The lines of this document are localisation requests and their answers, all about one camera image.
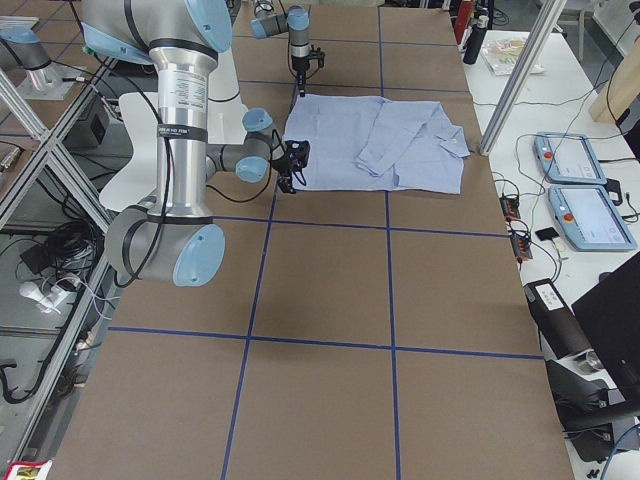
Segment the floor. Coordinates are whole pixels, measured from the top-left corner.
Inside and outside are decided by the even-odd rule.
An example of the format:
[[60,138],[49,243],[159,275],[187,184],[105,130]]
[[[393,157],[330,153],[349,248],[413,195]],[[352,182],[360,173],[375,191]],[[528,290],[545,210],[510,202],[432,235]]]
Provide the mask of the floor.
[[[496,0],[496,7],[508,17],[506,25],[496,27],[500,30],[530,31],[540,11],[534,0]],[[577,56],[578,27],[563,25],[562,28],[566,31],[567,43]],[[593,19],[588,18],[585,23],[582,68],[591,83],[594,83],[598,78],[598,83],[607,80],[621,60],[622,57],[600,27]],[[621,125],[622,130],[629,130],[639,119],[640,102],[636,100],[631,105],[629,117]]]

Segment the blue tape grid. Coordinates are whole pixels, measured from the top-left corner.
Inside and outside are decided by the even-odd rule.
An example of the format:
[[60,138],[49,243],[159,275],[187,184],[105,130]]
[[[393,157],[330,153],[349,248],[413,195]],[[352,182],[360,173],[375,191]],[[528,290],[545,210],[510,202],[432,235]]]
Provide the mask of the blue tape grid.
[[[28,0],[24,0],[13,12],[14,14],[18,11],[22,6],[24,6]],[[42,28],[48,21],[63,21],[59,19],[51,18],[55,14],[57,14],[61,8],[65,5],[62,3],[60,7],[51,14],[49,18],[44,21],[41,21],[41,25],[39,28]],[[379,48],[379,57],[380,57],[380,95],[384,96],[385,90],[414,90],[414,91],[433,91],[433,92],[452,92],[452,93],[467,93],[466,90],[448,90],[448,89],[420,89],[420,88],[388,88],[384,86],[384,74],[383,74],[383,43],[386,44],[400,44],[400,45],[424,45],[424,46],[432,46],[432,47],[451,47],[451,45],[446,44],[434,44],[434,43],[412,43],[412,42],[383,42],[382,38],[382,21],[381,21],[381,13],[380,9],[378,9],[378,40],[377,42],[367,42],[367,41],[357,41],[357,40],[340,40],[341,42],[355,42],[355,43],[377,43]],[[334,39],[324,39],[324,38],[314,38],[314,40],[319,40],[323,42],[331,42],[336,41]],[[45,42],[54,45],[65,44],[63,42]],[[56,58],[60,58],[67,49],[74,43],[82,43],[81,34],[78,33],[71,42],[66,43],[65,48],[60,52],[60,54]],[[270,81],[251,81],[244,80],[240,81],[240,83],[261,83],[261,84],[281,84],[281,85],[289,85],[287,82],[270,82]],[[329,84],[315,84],[314,86],[328,86],[332,87],[335,85]],[[372,88],[377,89],[378,87],[363,87],[363,86],[346,86],[351,88]],[[5,116],[2,121],[0,121],[0,125],[9,117],[9,115]],[[481,236],[481,237],[496,237],[496,238],[506,238],[506,234],[492,234],[492,233],[484,233],[484,232],[462,232],[462,231],[446,231],[446,230],[434,230],[434,229],[419,229],[419,228],[402,228],[402,227],[391,227],[391,218],[390,218],[390,205],[389,205],[389,194],[388,192],[384,193],[385,195],[385,226],[369,226],[369,225],[348,225],[348,224],[329,224],[329,223],[314,223],[314,222],[303,222],[303,221],[293,221],[293,220],[275,220],[274,212],[276,208],[276,198],[277,193],[274,193],[271,210],[269,213],[269,219],[254,219],[254,218],[246,218],[246,217],[231,217],[231,216],[217,216],[216,218],[221,220],[231,220],[231,221],[249,221],[249,222],[264,222],[267,223],[267,231],[264,239],[264,246],[262,251],[262,258],[260,263],[260,268],[258,271],[258,278],[256,280],[256,288],[253,299],[253,305],[251,309],[251,317],[249,321],[249,327],[246,335],[234,335],[234,334],[224,334],[224,333],[215,333],[215,332],[199,332],[199,331],[181,331],[181,330],[162,330],[162,329],[150,329],[150,328],[135,328],[135,327],[110,327],[109,330],[116,332],[129,332],[129,333],[143,333],[143,334],[162,334],[162,335],[177,335],[177,336],[188,336],[188,337],[209,337],[209,338],[218,338],[218,339],[228,339],[228,340],[239,340],[244,341],[244,351],[242,357],[242,363],[238,378],[238,383],[236,387],[236,395],[234,399],[233,405],[233,413],[231,422],[229,425],[229,432],[227,436],[227,445],[225,448],[224,462],[222,466],[222,471],[220,473],[220,479],[226,480],[226,476],[229,469],[229,462],[231,457],[231,451],[233,447],[233,438],[235,434],[235,426],[237,423],[239,409],[240,409],[240,400],[242,397],[242,390],[244,385],[244,379],[246,375],[247,363],[249,359],[250,347],[252,342],[270,342],[270,343],[286,343],[286,344],[298,344],[298,345],[315,345],[315,346],[328,346],[328,347],[342,347],[342,348],[357,348],[357,349],[369,349],[369,350],[384,350],[389,351],[391,355],[391,377],[392,377],[392,387],[393,387],[393,418],[394,418],[394,433],[395,433],[395,455],[396,455],[396,480],[402,479],[402,463],[401,463],[401,444],[400,444],[400,408],[399,408],[399,399],[398,399],[398,369],[397,369],[397,352],[416,352],[416,353],[426,353],[426,354],[439,354],[439,355],[458,355],[458,356],[475,356],[475,357],[490,357],[490,358],[503,358],[503,359],[519,359],[519,360],[542,360],[542,356],[538,355],[526,355],[526,354],[515,354],[515,353],[499,353],[499,352],[482,352],[482,351],[464,351],[464,350],[453,350],[453,349],[434,349],[434,348],[423,348],[423,347],[412,347],[412,346],[401,346],[396,344],[396,332],[395,332],[395,313],[394,313],[394,292],[393,292],[393,259],[392,259],[392,248],[391,248],[391,233],[392,232],[413,232],[413,233],[429,233],[429,234],[443,234],[443,235],[467,235],[467,236]],[[274,224],[288,224],[288,225],[305,225],[305,226],[324,226],[324,227],[334,227],[334,228],[354,228],[354,229],[375,229],[382,230],[386,232],[387,237],[387,268],[388,268],[388,281],[389,281],[389,326],[390,326],[390,345],[375,345],[375,344],[366,344],[366,343],[352,343],[352,342],[332,342],[332,341],[319,341],[319,340],[310,340],[310,339],[293,339],[293,338],[277,338],[277,337],[264,337],[264,336],[254,336],[253,327],[255,323],[256,310],[258,305],[258,300],[260,296],[260,289],[262,286],[262,277],[264,272],[264,266],[266,262],[266,254],[269,245],[269,238],[271,234],[271,229]]]

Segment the white table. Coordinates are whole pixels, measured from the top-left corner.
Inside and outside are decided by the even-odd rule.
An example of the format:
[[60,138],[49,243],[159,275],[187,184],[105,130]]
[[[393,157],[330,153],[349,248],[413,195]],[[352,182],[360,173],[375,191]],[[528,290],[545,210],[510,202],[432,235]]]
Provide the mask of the white table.
[[[490,31],[487,32],[485,42],[526,35],[527,33],[524,32]],[[539,63],[546,71],[543,74],[530,76],[518,102],[561,103],[583,95],[584,97],[562,106],[516,105],[490,154],[491,168],[494,172],[498,172],[516,183],[521,193],[539,193],[540,187],[518,172],[516,142],[518,142],[518,155],[522,171],[534,179],[540,180],[543,172],[533,154],[534,137],[523,137],[519,141],[518,138],[540,131],[565,132],[574,118],[575,121],[570,132],[582,133],[593,138],[590,142],[598,158],[617,159],[634,156],[620,136],[607,140],[596,140],[596,138],[610,137],[619,132],[615,126],[595,123],[589,116],[589,106],[597,94],[591,91],[592,85],[589,79],[560,34],[551,35],[540,55]],[[481,130],[484,131],[495,107],[478,104],[496,104],[508,77],[495,76],[481,56],[475,65],[465,66],[465,74],[469,90],[476,104],[478,123]],[[629,192],[631,203],[636,208],[640,207],[640,165],[635,161],[605,164],[603,170],[608,178],[619,180],[623,194]],[[496,184],[498,192],[502,192],[502,183]],[[515,189],[505,185],[505,192],[514,193]],[[537,206],[535,205],[536,198],[533,196],[525,196],[520,199],[521,217],[531,228],[531,231],[553,226],[561,232],[561,228],[554,221],[546,193],[539,197]],[[626,202],[619,209],[622,214],[632,213]],[[631,225],[630,231],[636,240],[640,240],[640,224]],[[544,247],[551,255],[556,256],[550,242],[539,242],[535,237],[534,241]],[[562,262],[562,272],[555,285],[569,305],[598,281],[600,273],[615,270],[636,253],[635,251],[623,253],[577,252],[563,239],[556,240],[556,242],[565,260]],[[554,267],[551,259],[536,247],[532,247],[532,253],[534,259],[524,262],[522,265],[521,280],[523,285],[538,279],[550,278],[553,274]],[[602,465],[582,462],[573,447],[568,442],[567,445],[576,479],[584,479],[585,473],[589,472],[591,468],[602,469]],[[607,474],[607,480],[638,478],[640,478],[640,452],[617,455]]]

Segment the blue tape line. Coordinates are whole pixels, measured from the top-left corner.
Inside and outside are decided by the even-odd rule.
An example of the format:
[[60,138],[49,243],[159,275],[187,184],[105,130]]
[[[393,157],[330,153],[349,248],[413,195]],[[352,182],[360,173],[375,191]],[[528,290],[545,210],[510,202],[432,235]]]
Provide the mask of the blue tape line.
[[409,90],[416,92],[442,92],[442,93],[466,93],[470,94],[469,90],[458,90],[450,88],[417,88],[417,87],[386,87],[387,90]]
[[42,45],[84,45],[83,42],[76,42],[75,44],[73,43],[73,40],[71,42],[41,42]]
[[308,227],[329,227],[329,228],[352,228],[359,230],[386,230],[385,227],[376,227],[374,225],[348,225],[341,223],[316,223],[316,222],[303,222],[299,220],[274,220],[273,223],[281,225],[302,225]]
[[[4,118],[3,118],[2,120],[0,120],[0,125],[2,125],[2,124],[5,122],[5,120],[6,120],[7,118],[9,118],[10,116],[11,116],[11,113],[7,113],[7,114],[4,116]],[[16,136],[16,137],[17,137],[18,135],[10,135],[10,134],[8,134],[8,133],[7,133],[6,135],[5,135],[5,134],[3,134],[2,136],[4,136],[4,137],[13,137],[13,136]]]
[[371,343],[332,342],[323,340],[305,340],[299,338],[278,338],[263,336],[252,336],[251,340],[256,342],[290,343],[295,345],[316,345],[321,347],[360,348],[365,350],[391,350],[391,346],[389,345],[375,345]]
[[474,352],[471,350],[450,350],[422,347],[396,347],[396,350],[402,352],[437,353],[440,355],[458,355],[465,357],[508,358],[513,360],[544,360],[544,357],[542,355],[529,355],[525,353]]
[[[255,83],[265,85],[286,85],[291,86],[291,82],[281,82],[277,80],[238,80],[239,83]],[[340,87],[340,88],[369,88],[372,90],[379,90],[380,87],[372,87],[371,85],[337,85],[330,83],[314,83],[314,87]],[[416,87],[384,87],[385,90],[408,90],[415,92],[442,92],[442,93],[466,93],[468,90],[458,90],[450,88],[416,88]]]
[[67,46],[66,46],[66,47],[64,47],[64,48],[62,49],[62,51],[58,54],[58,56],[56,57],[56,60],[58,60],[60,57],[62,57],[62,56],[64,55],[64,52],[66,52],[66,51],[68,50],[68,48],[69,48],[71,45],[73,45],[73,44],[74,44],[74,42],[76,41],[76,39],[77,39],[78,37],[80,37],[80,36],[82,36],[82,33],[81,33],[81,32],[76,33],[76,36],[75,36],[75,37],[73,37],[73,38],[71,39],[71,42],[70,42],[70,43],[68,43],[68,44],[67,44]]
[[20,10],[22,7],[24,7],[28,1],[29,0],[23,0],[23,2],[20,5],[18,5],[16,8],[14,8],[13,11],[9,15],[15,15],[15,13],[18,10]]
[[215,220],[235,220],[239,222],[269,223],[267,218],[235,217],[231,215],[214,215]]
[[[148,333],[156,335],[175,335],[184,337],[210,337],[220,338],[223,340],[252,340],[258,342],[274,342],[274,343],[294,343],[302,345],[317,345],[323,347],[344,347],[344,348],[361,348],[368,350],[392,350],[394,347],[391,345],[376,345],[373,343],[357,343],[357,342],[335,342],[325,340],[309,340],[298,338],[281,338],[281,337],[266,337],[266,336],[250,336],[238,335],[232,333],[217,333],[217,332],[200,332],[195,330],[171,330],[162,328],[145,328],[145,327],[118,327],[111,326],[109,331],[112,332],[131,332],[131,333]],[[458,355],[458,356],[473,356],[473,357],[489,357],[489,358],[507,358],[517,360],[543,360],[542,355],[530,355],[524,353],[500,353],[500,352],[481,352],[473,350],[453,350],[442,348],[429,348],[429,347],[411,347],[396,345],[395,350],[403,352],[415,352],[415,353],[435,353],[440,355]]]
[[456,49],[458,48],[457,45],[454,45],[453,43],[431,43],[431,42],[425,42],[425,43],[421,43],[421,42],[384,42],[385,45],[415,45],[415,46],[419,46],[419,47],[456,47]]
[[220,473],[220,479],[226,480],[227,472],[229,470],[229,459],[231,457],[231,447],[233,445],[233,435],[235,434],[236,421],[238,419],[238,409],[240,407],[240,397],[242,395],[242,387],[244,385],[244,377],[247,370],[247,361],[249,359],[249,347],[251,346],[251,333],[253,332],[253,325],[256,319],[256,311],[258,309],[258,299],[260,298],[260,287],[262,286],[262,275],[264,273],[264,266],[267,259],[267,249],[269,247],[269,238],[271,236],[271,226],[273,220],[273,213],[276,208],[276,193],[274,186],[273,198],[271,200],[271,211],[269,212],[269,223],[267,225],[267,232],[264,237],[264,245],[262,247],[262,259],[260,260],[260,269],[258,270],[258,279],[256,281],[256,291],[253,297],[253,305],[251,306],[251,319],[249,320],[249,328],[247,330],[247,339],[244,345],[244,353],[242,354],[242,365],[240,367],[240,376],[238,378],[238,386],[236,388],[236,397],[233,402],[233,414],[231,415],[231,424],[229,425],[229,434],[227,436],[227,446],[224,452],[224,462],[222,464],[222,472]]
[[66,4],[67,4],[67,2],[62,2],[62,4],[58,8],[56,8],[56,10],[51,15],[49,15],[49,18],[47,18],[47,21],[51,20],[51,17],[53,17],[56,13],[58,13],[60,10],[62,10],[62,8],[66,6]]
[[393,255],[391,250],[391,212],[389,193],[384,192],[384,206],[387,223],[387,276],[389,279],[389,326],[391,329],[391,378],[393,384],[393,428],[396,451],[396,480],[402,479],[402,457],[400,453],[400,405],[398,398],[398,361],[396,355],[396,320],[393,303]]
[[409,227],[392,227],[393,232],[412,232],[412,233],[435,233],[439,235],[460,235],[466,237],[491,237],[491,238],[509,238],[506,233],[487,233],[487,232],[459,232],[456,230],[432,230],[422,228]]
[[379,227],[375,225],[350,225],[347,223],[319,223],[319,222],[303,222],[300,220],[266,220],[250,217],[232,217],[225,215],[216,215],[218,220],[233,220],[240,222],[260,222],[260,223],[276,223],[281,225],[302,225],[309,227],[330,227],[330,228],[353,228],[359,230],[380,230],[385,231],[387,228],[392,232],[410,232],[410,233],[433,233],[437,235],[459,235],[466,237],[490,237],[490,238],[509,238],[506,233],[488,233],[488,232],[462,232],[456,230],[435,230],[429,228],[411,228],[411,227]]
[[210,337],[223,338],[225,340],[246,340],[245,335],[234,335],[231,333],[216,332],[198,332],[194,330],[166,330],[162,328],[144,328],[144,327],[118,327],[111,326],[108,328],[111,332],[130,332],[130,333],[150,333],[155,335],[177,335],[184,337]]
[[382,19],[381,19],[380,9],[378,8],[377,10],[378,10],[378,57],[380,60],[380,96],[384,97],[384,63],[382,60]]

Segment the blue joint cap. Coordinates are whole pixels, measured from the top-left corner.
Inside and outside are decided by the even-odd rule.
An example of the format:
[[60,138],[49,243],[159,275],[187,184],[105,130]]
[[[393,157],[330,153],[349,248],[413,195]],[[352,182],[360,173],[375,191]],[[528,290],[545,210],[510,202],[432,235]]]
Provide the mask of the blue joint cap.
[[309,14],[302,7],[291,7],[287,14],[287,25],[292,30],[306,30],[309,28]]
[[125,62],[153,65],[151,57],[133,45],[118,40],[87,23],[82,22],[82,27],[84,41],[91,50]]
[[254,18],[253,20],[251,20],[251,30],[253,30],[253,36],[258,40],[267,38],[267,32],[262,26],[262,22],[257,18]]
[[222,53],[231,47],[231,17],[225,0],[184,0],[193,24],[209,46]]
[[201,287],[218,272],[224,257],[224,232],[217,225],[205,225],[185,244],[173,268],[178,287]]
[[258,183],[264,177],[269,164],[262,157],[244,157],[236,163],[236,175],[247,183]]
[[13,27],[0,30],[0,37],[12,43],[40,43],[38,36],[33,30],[24,27]]
[[247,132],[259,132],[273,125],[273,119],[264,108],[252,108],[242,117],[242,126]]

